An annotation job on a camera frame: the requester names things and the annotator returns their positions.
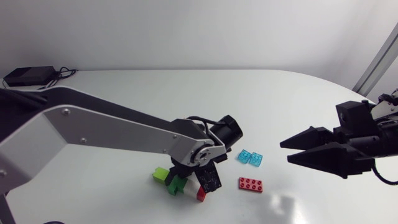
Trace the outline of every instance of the red lego brick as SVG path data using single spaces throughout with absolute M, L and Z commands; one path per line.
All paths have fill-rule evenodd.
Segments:
M 197 199 L 198 199 L 199 201 L 203 202 L 203 201 L 205 200 L 205 197 L 206 197 L 206 193 L 205 193 L 205 191 L 203 190 L 203 188 L 200 187 L 199 190 L 198 190 L 198 193 L 197 193 Z
M 240 177 L 239 178 L 239 189 L 243 190 L 251 190 L 255 192 L 262 192 L 262 181 L 261 180 L 254 180 L 254 179 L 248 179 L 245 177 Z

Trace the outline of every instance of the transparent blue lego brick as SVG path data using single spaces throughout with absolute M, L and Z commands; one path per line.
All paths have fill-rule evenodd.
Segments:
M 262 160 L 262 155 L 254 152 L 253 155 L 251 156 L 249 163 L 258 167 L 261 164 L 261 160 Z
M 238 160 L 241 161 L 243 164 L 247 164 L 250 157 L 251 153 L 243 149 L 241 153 L 239 153 Z

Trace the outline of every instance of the black power adapter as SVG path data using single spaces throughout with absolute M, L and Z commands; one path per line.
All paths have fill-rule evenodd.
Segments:
M 53 66 L 17 68 L 4 77 L 9 86 L 47 85 L 58 76 Z

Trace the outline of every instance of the black cable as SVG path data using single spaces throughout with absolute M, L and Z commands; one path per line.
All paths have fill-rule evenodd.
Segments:
M 49 82 L 49 84 L 47 84 L 46 86 L 40 87 L 38 90 L 43 90 L 43 89 L 46 89 L 46 88 L 53 87 L 53 86 L 55 86 L 58 83 L 59 80 L 63 80 L 63 79 L 69 78 L 72 75 L 76 74 L 77 71 L 78 71 L 77 69 L 69 69 L 67 67 L 62 67 L 62 68 L 60 68 L 59 71 L 57 71 L 57 75 Z
M 190 116 L 187 119 L 191 119 L 191 120 L 196 120 L 196 121 L 202 121 L 202 122 L 206 122 L 209 124 L 225 124 L 225 122 L 218 122 L 218 121 L 212 121 L 206 118 L 201 118 L 199 116 Z
M 44 224 L 64 224 L 64 223 L 60 221 L 51 221 L 51 222 L 46 222 Z
M 190 116 L 190 117 L 188 117 L 187 119 L 191 119 L 191 120 L 194 120 L 194 121 L 201 121 L 201 122 L 203 122 L 203 124 L 205 125 L 205 129 L 206 129 L 206 134 L 207 135 L 209 135 L 209 126 L 207 125 L 208 123 L 209 124 L 225 124 L 225 122 L 217 122 L 217 121 L 212 121 L 212 120 L 209 120 L 209 119 L 206 119 L 206 118 L 201 118 L 201 117 L 199 117 L 199 116 Z
M 385 184 L 389 184 L 389 185 L 398 185 L 398 181 L 390 181 L 390 180 L 386 180 L 384 177 L 382 177 L 380 175 L 380 173 L 377 171 L 376 169 L 376 161 L 372 164 L 372 170 L 374 172 L 374 175 L 376 175 L 376 177 L 378 177 L 381 181 L 383 181 Z

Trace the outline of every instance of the green lego brick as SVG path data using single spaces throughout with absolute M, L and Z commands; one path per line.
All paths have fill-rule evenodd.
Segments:
M 178 191 L 184 193 L 184 187 L 187 181 L 188 181 L 187 178 L 181 179 L 177 175 L 175 175 L 170 185 L 167 186 L 167 190 L 172 195 L 175 195 Z
M 163 169 L 161 167 L 156 168 L 155 172 L 152 174 L 154 177 L 154 180 L 156 182 L 159 182 L 161 184 L 165 185 L 164 180 L 166 179 L 167 175 L 169 174 L 169 171 L 167 169 Z

